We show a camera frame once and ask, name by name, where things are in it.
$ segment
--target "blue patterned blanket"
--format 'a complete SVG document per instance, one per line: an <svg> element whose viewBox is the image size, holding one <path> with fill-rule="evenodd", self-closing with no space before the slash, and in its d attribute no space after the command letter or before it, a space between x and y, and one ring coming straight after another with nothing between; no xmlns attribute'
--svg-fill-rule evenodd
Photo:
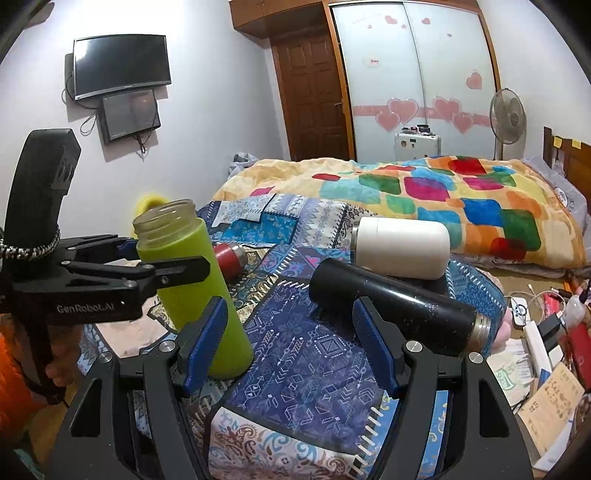
<svg viewBox="0 0 591 480"><path fill-rule="evenodd" d="M307 286L324 258L349 261L351 226L368 212L278 194L212 202L199 215L214 240L245 245L246 274L230 293L255 346L255 360L244 376L210 381L184 405L212 475L220 480L365 478L398 401L377 386L351 326L320 314ZM451 261L438 288L474 305L496 325L501 321L503 295L477 269ZM128 356L174 337L157 299L147 302L145 313L128 326L117 325L116 332L109 325L86 326L82 370L106 348ZM136 330L126 334L125 328ZM124 347L116 345L119 338L126 339ZM439 392L419 478L434 472L446 401L447 393ZM135 405L138 427L149 435L141 393Z"/></svg>

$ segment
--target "bed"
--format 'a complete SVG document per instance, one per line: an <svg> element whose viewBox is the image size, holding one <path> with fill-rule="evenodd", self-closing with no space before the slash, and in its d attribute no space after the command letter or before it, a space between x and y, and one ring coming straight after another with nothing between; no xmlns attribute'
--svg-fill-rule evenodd
<svg viewBox="0 0 591 480"><path fill-rule="evenodd" d="M567 165L579 168L574 160ZM447 156L373 165L331 158L262 160L226 182L214 198L268 193L340 200L380 216L441 222L456 258L484 268L561 277L566 269L583 271L591 258L586 198L541 158Z"/></svg>

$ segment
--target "power strip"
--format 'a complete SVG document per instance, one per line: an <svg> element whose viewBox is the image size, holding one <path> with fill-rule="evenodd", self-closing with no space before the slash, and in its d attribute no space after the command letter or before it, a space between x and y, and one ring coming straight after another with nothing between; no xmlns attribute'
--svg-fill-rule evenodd
<svg viewBox="0 0 591 480"><path fill-rule="evenodd" d="M544 341L538 330L535 322L527 322L523 327L525 338L527 339L527 346L530 350L530 357L534 364L535 376L540 377L542 370L552 373L552 365L548 358L548 353L544 347Z"/></svg>

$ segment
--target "black thermos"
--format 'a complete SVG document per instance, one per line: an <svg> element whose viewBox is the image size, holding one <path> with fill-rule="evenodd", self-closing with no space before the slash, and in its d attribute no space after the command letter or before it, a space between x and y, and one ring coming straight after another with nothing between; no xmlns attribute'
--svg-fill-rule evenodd
<svg viewBox="0 0 591 480"><path fill-rule="evenodd" d="M450 297L333 258L323 260L310 279L310 299L347 318L352 315L353 302L363 296L407 340L417 340L435 353L481 352L488 340L491 321Z"/></svg>

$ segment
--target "white wall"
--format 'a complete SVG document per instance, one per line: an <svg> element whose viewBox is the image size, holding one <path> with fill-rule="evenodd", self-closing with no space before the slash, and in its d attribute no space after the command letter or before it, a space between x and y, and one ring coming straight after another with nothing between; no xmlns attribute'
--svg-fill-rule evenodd
<svg viewBox="0 0 591 480"><path fill-rule="evenodd" d="M261 42L265 49L265 62L269 73L269 82L271 83L271 92L273 97L273 107L275 108L275 117L279 128L279 138L281 140L282 160L290 160L290 146L287 142L287 131L285 130L285 118L283 117L283 107L281 106L281 96L279 95L279 83L277 81L277 71L275 70L275 61L273 60L273 50L269 40Z"/></svg>
<svg viewBox="0 0 591 480"><path fill-rule="evenodd" d="M591 85L568 45L529 0L478 0L499 64L527 116L525 150L505 158L542 156L543 127L591 144Z"/></svg>
<svg viewBox="0 0 591 480"><path fill-rule="evenodd" d="M60 215L63 235L128 235L137 200L157 192L207 203L234 153L281 158L264 49L232 28L220 0L59 0L26 29L0 64L0 222L31 130L74 130L82 155ZM162 127L145 159L137 143L104 147L98 128L79 132L86 111L61 99L64 56L75 38L114 33L167 36L172 85L157 97Z"/></svg>

